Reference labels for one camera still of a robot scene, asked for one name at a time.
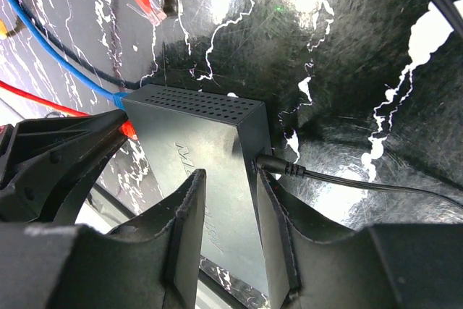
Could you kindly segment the black power adapter with cord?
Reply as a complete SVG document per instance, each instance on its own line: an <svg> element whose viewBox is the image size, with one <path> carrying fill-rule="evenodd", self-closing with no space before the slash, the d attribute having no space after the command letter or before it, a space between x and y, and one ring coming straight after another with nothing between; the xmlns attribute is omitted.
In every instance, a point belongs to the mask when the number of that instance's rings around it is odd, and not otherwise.
<svg viewBox="0 0 463 309"><path fill-rule="evenodd" d="M462 34L462 15L457 7L451 0L432 0L436 9L441 13L445 21L449 24L450 28ZM298 164L293 164L281 158L260 154L255 158L255 165L262 170L272 174L282 174L288 177L297 177L301 179L315 179L318 181L328 182L335 185L345 187L353 187L360 190L375 190L383 192L403 192L412 194L429 195L434 198L441 199L458 209L462 209L462 204L458 201L446 197L445 195L431 192L428 190L415 189L411 187L398 187L391 185L381 185L372 182L361 182L352 179L345 179L335 177L327 174L321 174L314 171L307 170L305 167Z"/></svg>

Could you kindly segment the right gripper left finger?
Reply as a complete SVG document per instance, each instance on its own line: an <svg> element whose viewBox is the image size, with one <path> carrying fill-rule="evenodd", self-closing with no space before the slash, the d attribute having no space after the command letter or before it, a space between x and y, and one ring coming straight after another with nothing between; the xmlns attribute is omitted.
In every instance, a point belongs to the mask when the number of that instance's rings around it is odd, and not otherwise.
<svg viewBox="0 0 463 309"><path fill-rule="evenodd" d="M3 223L3 308L193 308L206 172L102 234L85 225Z"/></svg>

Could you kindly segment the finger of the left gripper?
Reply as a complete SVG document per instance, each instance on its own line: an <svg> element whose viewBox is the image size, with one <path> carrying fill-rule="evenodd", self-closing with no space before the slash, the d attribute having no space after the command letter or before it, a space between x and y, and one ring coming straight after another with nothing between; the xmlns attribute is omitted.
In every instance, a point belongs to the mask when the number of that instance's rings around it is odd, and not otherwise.
<svg viewBox="0 0 463 309"><path fill-rule="evenodd" d="M122 110L1 127L1 221L73 222L127 140Z"/></svg>

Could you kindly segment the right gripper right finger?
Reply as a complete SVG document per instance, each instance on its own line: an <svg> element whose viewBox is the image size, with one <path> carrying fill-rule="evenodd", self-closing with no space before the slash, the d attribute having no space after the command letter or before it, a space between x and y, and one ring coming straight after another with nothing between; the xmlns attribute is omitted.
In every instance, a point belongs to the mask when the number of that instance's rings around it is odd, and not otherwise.
<svg viewBox="0 0 463 309"><path fill-rule="evenodd" d="M354 231L257 180L272 308L460 308L462 226L375 224Z"/></svg>

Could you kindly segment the black network switch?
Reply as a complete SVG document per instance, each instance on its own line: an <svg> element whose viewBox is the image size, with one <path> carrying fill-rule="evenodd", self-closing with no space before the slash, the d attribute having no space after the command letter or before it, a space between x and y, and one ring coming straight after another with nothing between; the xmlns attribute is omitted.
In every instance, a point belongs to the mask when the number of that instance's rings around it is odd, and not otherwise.
<svg viewBox="0 0 463 309"><path fill-rule="evenodd" d="M255 214L255 157L271 152L266 105L162 85L146 85L122 103L162 194L205 170L202 256L267 294Z"/></svg>

